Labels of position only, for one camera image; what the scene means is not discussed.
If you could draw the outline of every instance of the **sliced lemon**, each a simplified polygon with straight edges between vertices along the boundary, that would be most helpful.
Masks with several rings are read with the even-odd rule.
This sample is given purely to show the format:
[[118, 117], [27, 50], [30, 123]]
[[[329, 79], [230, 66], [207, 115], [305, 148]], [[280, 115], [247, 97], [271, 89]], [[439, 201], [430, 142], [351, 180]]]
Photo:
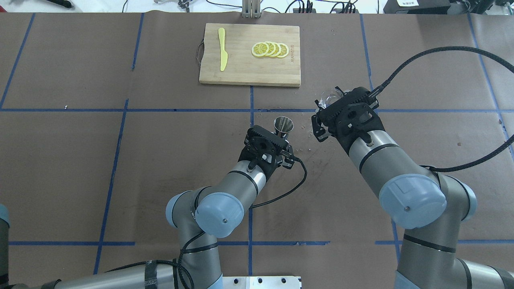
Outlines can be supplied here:
[[280, 46], [280, 54], [277, 55], [277, 58], [284, 58], [289, 55], [289, 46], [284, 43], [277, 43]]
[[268, 53], [269, 45], [266, 42], [257, 42], [252, 47], [252, 54], [255, 57], [263, 57]]
[[268, 44], [269, 46], [268, 53], [266, 53], [266, 56], [271, 56], [275, 54], [275, 52], [278, 50], [278, 44], [271, 41], [266, 41], [266, 44]]
[[275, 53], [273, 53], [272, 55], [270, 55], [270, 57], [277, 57], [280, 55], [280, 53], [282, 52], [282, 45], [279, 45], [278, 43], [275, 43], [275, 45], [277, 46], [277, 50]]

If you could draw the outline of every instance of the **light blue joint cap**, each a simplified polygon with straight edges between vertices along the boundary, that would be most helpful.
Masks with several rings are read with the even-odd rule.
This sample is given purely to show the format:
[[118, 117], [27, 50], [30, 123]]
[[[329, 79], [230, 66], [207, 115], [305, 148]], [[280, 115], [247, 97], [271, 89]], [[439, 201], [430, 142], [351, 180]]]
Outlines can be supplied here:
[[9, 211], [7, 207], [0, 204], [0, 219], [4, 220], [9, 227], [11, 227], [11, 222], [9, 221]]
[[223, 274], [207, 289], [223, 289]]
[[241, 223], [245, 209], [233, 195], [217, 192], [204, 197], [196, 208], [196, 222], [207, 234], [224, 238]]
[[394, 279], [394, 289], [420, 289], [411, 280], [407, 279], [400, 272], [396, 271], [396, 278]]
[[464, 219], [462, 219], [462, 222], [465, 222], [465, 221], [471, 219], [471, 217], [473, 217], [473, 215], [475, 215], [476, 208], [479, 206], [479, 203], [476, 200], [475, 192], [473, 192], [473, 190], [468, 185], [464, 184], [463, 182], [461, 182], [460, 180], [458, 180], [456, 178], [454, 178], [454, 179], [457, 180], [457, 182], [461, 183], [461, 185], [466, 189], [466, 192], [468, 193], [469, 211], [468, 211], [468, 214], [466, 215], [466, 217]]
[[446, 209], [446, 197], [437, 183], [420, 174], [390, 179], [380, 189], [378, 199], [393, 221], [405, 229], [424, 227]]
[[180, 196], [182, 196], [183, 194], [185, 194], [187, 192], [190, 192], [190, 191], [185, 191], [184, 193], [180, 193], [180, 194], [174, 196], [173, 198], [171, 198], [171, 200], [166, 205], [166, 220], [168, 220], [168, 223], [170, 223], [170, 225], [175, 229], [178, 229], [178, 228], [175, 225], [175, 222], [173, 222], [173, 208], [175, 207], [175, 204], [177, 203], [178, 198], [180, 198]]

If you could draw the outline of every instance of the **hole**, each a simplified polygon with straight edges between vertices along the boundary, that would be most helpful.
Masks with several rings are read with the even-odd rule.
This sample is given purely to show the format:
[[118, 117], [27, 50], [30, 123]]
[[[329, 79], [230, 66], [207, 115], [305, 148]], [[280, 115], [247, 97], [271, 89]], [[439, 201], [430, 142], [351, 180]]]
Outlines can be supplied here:
[[357, 116], [357, 113], [355, 111], [351, 111], [348, 113], [348, 118], [349, 119], [352, 119], [352, 118], [355, 118]]

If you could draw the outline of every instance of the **wooden cutting board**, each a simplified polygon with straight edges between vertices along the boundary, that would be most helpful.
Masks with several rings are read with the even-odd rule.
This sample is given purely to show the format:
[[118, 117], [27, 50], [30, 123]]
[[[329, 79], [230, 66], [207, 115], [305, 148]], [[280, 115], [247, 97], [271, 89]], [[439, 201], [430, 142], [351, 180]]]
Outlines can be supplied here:
[[[218, 29], [225, 29], [228, 62], [220, 71]], [[255, 57], [257, 42], [281, 42], [289, 46], [285, 58]], [[205, 52], [201, 60], [200, 83], [293, 86], [301, 83], [300, 28], [298, 26], [219, 24], [205, 25]]]

